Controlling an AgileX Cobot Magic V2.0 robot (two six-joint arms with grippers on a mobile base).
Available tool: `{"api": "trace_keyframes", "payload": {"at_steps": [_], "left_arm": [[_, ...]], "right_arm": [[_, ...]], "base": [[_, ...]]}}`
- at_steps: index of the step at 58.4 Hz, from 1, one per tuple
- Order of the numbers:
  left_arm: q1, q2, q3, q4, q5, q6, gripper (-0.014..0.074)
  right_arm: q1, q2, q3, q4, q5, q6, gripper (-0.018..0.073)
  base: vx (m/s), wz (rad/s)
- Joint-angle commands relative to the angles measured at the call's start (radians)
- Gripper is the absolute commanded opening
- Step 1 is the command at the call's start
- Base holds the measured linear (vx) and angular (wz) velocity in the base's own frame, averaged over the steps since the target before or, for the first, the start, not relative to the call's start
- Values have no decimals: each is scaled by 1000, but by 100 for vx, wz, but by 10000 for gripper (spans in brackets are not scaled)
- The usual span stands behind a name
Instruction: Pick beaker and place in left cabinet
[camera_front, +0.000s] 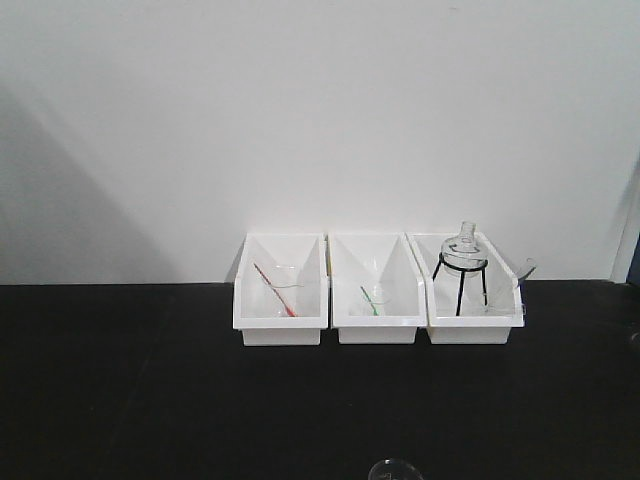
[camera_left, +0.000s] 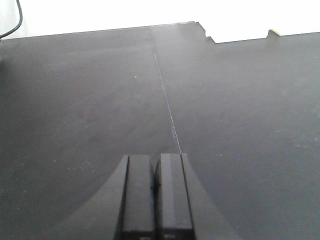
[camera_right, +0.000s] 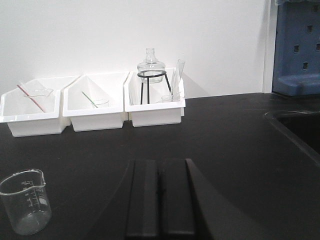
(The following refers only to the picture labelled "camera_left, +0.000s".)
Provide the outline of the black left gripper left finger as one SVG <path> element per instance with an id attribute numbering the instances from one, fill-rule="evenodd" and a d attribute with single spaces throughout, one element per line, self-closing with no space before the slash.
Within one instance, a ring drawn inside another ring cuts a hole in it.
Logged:
<path id="1" fill-rule="evenodd" d="M 155 238 L 154 173 L 150 157 L 132 154 L 125 158 L 125 177 L 115 240 Z"/>

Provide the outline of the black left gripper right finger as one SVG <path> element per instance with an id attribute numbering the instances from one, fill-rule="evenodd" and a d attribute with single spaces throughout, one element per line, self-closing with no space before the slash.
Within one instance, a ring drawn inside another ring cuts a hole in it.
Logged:
<path id="1" fill-rule="evenodd" d="M 194 240 L 181 155 L 162 153 L 155 170 L 155 222 L 160 240 Z"/>

